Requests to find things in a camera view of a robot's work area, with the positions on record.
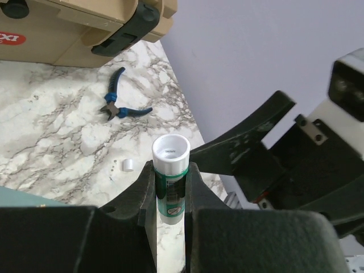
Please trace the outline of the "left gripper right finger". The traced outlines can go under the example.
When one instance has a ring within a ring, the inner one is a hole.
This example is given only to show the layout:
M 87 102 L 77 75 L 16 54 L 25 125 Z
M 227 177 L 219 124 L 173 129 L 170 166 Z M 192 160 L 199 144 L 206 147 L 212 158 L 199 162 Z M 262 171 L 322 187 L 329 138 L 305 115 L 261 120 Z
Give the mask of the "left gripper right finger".
M 337 234 L 318 213 L 227 206 L 189 165 L 186 272 L 348 272 Z

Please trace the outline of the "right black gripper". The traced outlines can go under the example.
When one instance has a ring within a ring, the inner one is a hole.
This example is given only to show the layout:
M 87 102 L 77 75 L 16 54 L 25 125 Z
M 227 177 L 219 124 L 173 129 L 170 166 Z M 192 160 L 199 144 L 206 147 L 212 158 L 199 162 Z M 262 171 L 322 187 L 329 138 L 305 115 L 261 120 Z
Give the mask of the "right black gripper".
M 363 238 L 363 159 L 322 120 L 298 116 L 270 149 L 263 138 L 295 106 L 277 90 L 242 122 L 191 151 L 189 173 L 235 176 L 261 209 L 307 210 L 338 236 Z

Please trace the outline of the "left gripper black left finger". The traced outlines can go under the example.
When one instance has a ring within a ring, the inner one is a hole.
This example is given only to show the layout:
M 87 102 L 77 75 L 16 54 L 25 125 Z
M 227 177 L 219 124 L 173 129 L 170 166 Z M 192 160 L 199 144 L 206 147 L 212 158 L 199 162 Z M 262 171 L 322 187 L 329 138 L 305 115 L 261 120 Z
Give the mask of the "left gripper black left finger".
M 1 209 L 2 272 L 156 272 L 156 252 L 152 162 L 100 208 Z

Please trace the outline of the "green white glue stick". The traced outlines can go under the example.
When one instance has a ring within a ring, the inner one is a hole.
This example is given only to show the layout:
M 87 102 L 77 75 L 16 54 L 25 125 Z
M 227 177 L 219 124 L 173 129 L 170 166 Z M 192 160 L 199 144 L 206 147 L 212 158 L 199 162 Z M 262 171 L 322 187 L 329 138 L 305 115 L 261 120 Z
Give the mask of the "green white glue stick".
M 152 144 L 155 190 L 160 219 L 168 225 L 181 221 L 191 144 L 180 134 L 165 134 Z

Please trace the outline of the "white glue cap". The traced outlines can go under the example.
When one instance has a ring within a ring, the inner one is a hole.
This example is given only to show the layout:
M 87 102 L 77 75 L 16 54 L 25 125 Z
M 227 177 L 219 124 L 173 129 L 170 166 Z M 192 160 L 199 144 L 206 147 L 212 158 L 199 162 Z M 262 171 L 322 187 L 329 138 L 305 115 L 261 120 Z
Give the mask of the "white glue cap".
M 132 172 L 132 171 L 134 171 L 134 161 L 132 159 L 125 159 L 122 162 L 122 170 L 124 172 Z

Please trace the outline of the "teal envelope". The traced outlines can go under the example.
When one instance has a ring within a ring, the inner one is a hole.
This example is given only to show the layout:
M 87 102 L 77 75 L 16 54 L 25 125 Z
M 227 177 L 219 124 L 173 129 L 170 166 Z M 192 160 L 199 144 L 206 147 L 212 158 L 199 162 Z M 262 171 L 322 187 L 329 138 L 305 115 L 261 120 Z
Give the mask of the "teal envelope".
M 60 207 L 62 202 L 0 186 L 0 207 Z

